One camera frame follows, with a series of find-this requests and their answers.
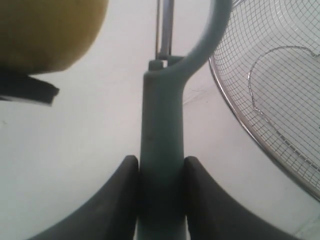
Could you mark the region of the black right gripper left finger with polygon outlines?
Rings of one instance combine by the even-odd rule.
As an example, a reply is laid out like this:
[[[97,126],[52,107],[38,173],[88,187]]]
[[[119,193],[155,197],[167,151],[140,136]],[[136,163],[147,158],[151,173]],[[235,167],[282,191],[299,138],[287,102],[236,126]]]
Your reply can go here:
[[[134,155],[84,205],[34,240],[132,240],[137,222],[139,163]]]

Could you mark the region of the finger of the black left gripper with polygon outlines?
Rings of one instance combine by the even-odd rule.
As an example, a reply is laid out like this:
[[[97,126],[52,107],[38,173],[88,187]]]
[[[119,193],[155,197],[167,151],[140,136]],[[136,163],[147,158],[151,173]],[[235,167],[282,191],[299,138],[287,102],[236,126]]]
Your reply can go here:
[[[60,89],[25,73],[0,69],[0,100],[32,102],[51,106]]]

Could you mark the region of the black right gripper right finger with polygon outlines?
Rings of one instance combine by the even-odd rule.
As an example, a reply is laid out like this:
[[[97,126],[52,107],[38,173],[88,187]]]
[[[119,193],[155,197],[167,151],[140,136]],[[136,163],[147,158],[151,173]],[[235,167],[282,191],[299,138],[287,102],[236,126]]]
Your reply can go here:
[[[184,160],[184,194],[192,240],[295,239],[238,203],[194,156]]]

